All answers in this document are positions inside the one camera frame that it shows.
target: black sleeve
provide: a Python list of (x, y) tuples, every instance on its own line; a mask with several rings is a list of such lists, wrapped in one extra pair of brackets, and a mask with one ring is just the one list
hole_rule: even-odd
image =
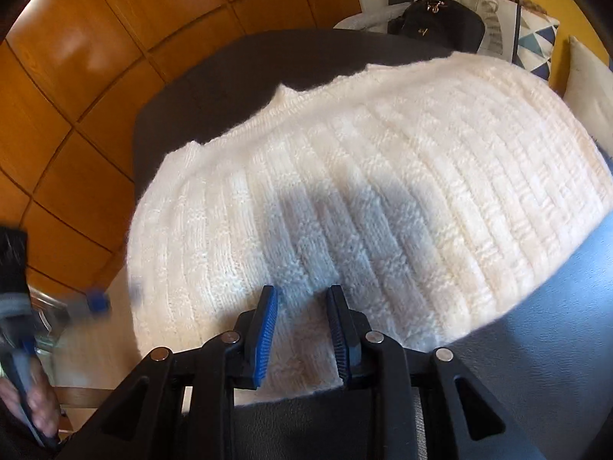
[(40, 448), (27, 427), (19, 422), (0, 399), (0, 458), (2, 460), (50, 460), (51, 453)]

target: black leather bag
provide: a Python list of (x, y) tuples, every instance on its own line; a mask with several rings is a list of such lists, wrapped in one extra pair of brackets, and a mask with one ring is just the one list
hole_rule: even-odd
[(454, 0), (416, 0), (389, 23), (387, 33), (476, 53), (485, 24), (475, 12)]

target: throw pillow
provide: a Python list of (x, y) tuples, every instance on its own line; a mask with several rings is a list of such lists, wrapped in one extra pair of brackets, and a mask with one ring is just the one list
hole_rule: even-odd
[(521, 0), (455, 0), (476, 12), (485, 24), (479, 55), (496, 57), (549, 79), (551, 55), (560, 22)]
[(613, 72), (574, 36), (564, 101), (587, 132), (613, 156)]

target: knitted fabric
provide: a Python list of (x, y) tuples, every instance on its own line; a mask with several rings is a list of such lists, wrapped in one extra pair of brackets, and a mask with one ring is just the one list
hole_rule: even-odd
[(245, 123), (168, 154), (139, 202), (139, 349), (198, 347), (271, 283), (283, 294), (268, 376), (239, 401), (331, 388), (331, 284), (374, 329), (431, 350), (517, 305), (612, 204), (611, 175), (566, 105), (497, 59), (281, 86)]

